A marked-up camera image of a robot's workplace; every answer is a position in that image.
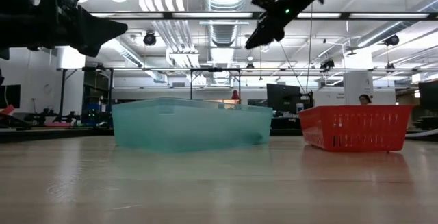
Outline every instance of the red plastic basket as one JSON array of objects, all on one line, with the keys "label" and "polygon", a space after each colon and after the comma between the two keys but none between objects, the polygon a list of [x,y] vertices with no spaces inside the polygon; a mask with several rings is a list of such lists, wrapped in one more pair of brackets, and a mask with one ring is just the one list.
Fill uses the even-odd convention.
[{"label": "red plastic basket", "polygon": [[299,112],[306,142],[327,151],[399,151],[409,105],[320,106]]}]

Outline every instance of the plastic storage bin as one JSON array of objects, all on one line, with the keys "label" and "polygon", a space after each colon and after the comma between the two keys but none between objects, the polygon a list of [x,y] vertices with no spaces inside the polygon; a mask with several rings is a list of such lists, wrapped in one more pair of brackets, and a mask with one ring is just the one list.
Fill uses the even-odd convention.
[{"label": "plastic storage bin", "polygon": [[412,107],[320,106],[301,111],[306,142],[327,151],[399,151]]},{"label": "plastic storage bin", "polygon": [[113,107],[116,144],[160,152],[267,144],[271,108],[187,99],[151,99]]}]

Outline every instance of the translucent teal plastic bin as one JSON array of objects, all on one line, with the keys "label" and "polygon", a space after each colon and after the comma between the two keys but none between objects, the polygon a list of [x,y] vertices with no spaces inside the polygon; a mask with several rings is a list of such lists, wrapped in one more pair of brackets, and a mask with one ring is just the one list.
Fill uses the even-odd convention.
[{"label": "translucent teal plastic bin", "polygon": [[182,152],[267,144],[272,109],[160,98],[115,105],[112,117],[117,145]]}]

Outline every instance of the table surface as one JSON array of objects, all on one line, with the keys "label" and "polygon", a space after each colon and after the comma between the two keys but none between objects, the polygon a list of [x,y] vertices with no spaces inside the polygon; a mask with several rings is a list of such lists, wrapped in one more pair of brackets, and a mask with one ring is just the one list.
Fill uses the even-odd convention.
[{"label": "table surface", "polygon": [[436,223],[438,143],[153,154],[112,137],[0,145],[0,223]]}]

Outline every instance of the ceiling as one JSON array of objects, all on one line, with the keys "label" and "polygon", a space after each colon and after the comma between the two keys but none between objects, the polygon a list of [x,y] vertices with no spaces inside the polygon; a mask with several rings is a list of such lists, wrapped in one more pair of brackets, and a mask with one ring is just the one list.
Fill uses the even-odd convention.
[{"label": "ceiling", "polygon": [[[246,11],[260,11],[256,6],[246,0]],[[322,5],[314,2],[305,11],[307,12],[412,12],[411,8],[423,0],[326,0]],[[187,11],[204,11],[203,0],[183,0]],[[89,12],[140,12],[141,7],[138,0],[126,0],[116,3],[112,0],[87,0],[82,3]],[[307,67],[309,61],[318,65],[323,58],[318,58],[333,43],[348,42],[348,38],[364,36],[386,21],[292,21],[285,28],[285,38],[281,43],[274,42],[267,52],[260,49],[246,50],[244,48],[245,35],[249,35],[256,27],[256,21],[247,21],[247,25],[240,25],[236,42],[237,49],[233,54],[233,66],[246,66],[248,56],[253,57],[256,67],[286,67],[289,59],[295,67]],[[121,40],[136,54],[142,57],[149,66],[169,67],[166,57],[166,45],[163,40],[157,37],[157,44],[146,46],[142,42],[146,30],[155,30],[152,21],[124,21],[129,26],[129,31],[121,36]],[[192,40],[199,52],[199,62],[206,63],[210,59],[209,34],[207,26],[200,25],[200,21],[188,21]],[[390,47],[386,54],[384,45],[373,45],[366,50],[371,51],[374,66],[385,66],[387,61],[397,60],[409,55],[415,55],[430,47],[437,46],[438,33],[434,32],[438,25],[436,22],[419,22],[414,26],[397,33],[400,38],[398,46]],[[342,53],[330,55],[335,58],[337,66],[342,66]],[[407,62],[399,67],[416,67],[424,63],[438,60],[438,51],[428,55],[426,58],[418,58],[415,61]],[[116,50],[111,47],[102,48],[97,58],[88,58],[88,62],[102,62],[108,67],[124,67],[126,62]]]}]

